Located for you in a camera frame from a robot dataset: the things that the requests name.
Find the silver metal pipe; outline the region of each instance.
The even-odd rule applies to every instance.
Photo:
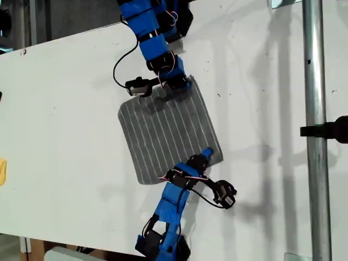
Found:
[[[303,0],[307,126],[326,122],[322,0]],[[307,138],[313,261],[331,261],[327,142]]]

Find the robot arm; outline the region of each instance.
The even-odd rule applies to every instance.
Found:
[[[183,62],[168,48],[170,42],[186,36],[193,20],[187,0],[117,0],[128,26],[134,32],[147,68],[157,78],[126,82],[129,94],[149,96],[152,87],[166,82],[172,89],[191,86]]]
[[[181,235],[181,217],[190,190],[198,182],[203,182],[214,192],[214,201],[221,204],[220,208],[228,209],[235,203],[237,191],[227,181],[213,182],[204,176],[209,158],[213,154],[206,148],[202,154],[192,156],[186,164],[179,163],[162,178],[166,184],[157,208],[138,236],[135,249],[155,261],[185,261],[190,256],[190,249]],[[153,230],[156,222],[166,223],[166,231],[159,234]]]

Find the yellow object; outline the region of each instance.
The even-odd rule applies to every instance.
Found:
[[[0,186],[2,186],[6,180],[6,166],[7,161],[4,159],[0,159]]]

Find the striped cloth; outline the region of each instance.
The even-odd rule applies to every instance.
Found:
[[[194,80],[189,90],[155,88],[150,97],[121,105],[119,120],[140,184],[156,184],[177,163],[210,147],[210,165],[223,160],[203,97]]]

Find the white board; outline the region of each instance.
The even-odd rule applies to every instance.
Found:
[[[191,9],[180,56],[225,157],[210,177],[238,190],[231,211],[190,200],[183,234],[191,260],[311,256],[301,4],[200,0]],[[324,1],[330,121],[348,113],[347,12],[344,1]],[[164,185],[137,183],[117,119],[129,96],[112,68],[134,45],[117,24],[0,56],[1,233],[138,254],[136,237]],[[117,70],[121,82],[137,76],[153,77],[140,50]],[[333,257],[344,260],[348,148],[328,148]]]

